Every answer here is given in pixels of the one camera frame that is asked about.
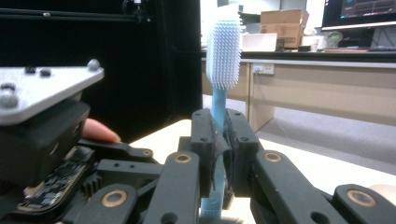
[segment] wall outlet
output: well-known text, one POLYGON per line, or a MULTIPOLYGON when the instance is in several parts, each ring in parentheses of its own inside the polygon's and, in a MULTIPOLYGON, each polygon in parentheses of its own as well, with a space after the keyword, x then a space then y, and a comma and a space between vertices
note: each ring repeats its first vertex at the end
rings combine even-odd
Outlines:
POLYGON ((253 73, 266 75, 273 75, 275 70, 274 67, 273 63, 253 63, 251 65, 253 73))

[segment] brush bristle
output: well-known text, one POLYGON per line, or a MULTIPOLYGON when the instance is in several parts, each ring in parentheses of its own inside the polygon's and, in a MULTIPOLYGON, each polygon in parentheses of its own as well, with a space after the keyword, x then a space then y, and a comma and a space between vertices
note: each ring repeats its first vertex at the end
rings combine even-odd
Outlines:
POLYGON ((238 82, 241 61, 240 19, 219 16, 209 30, 206 52, 206 75, 213 88, 228 90, 238 82))

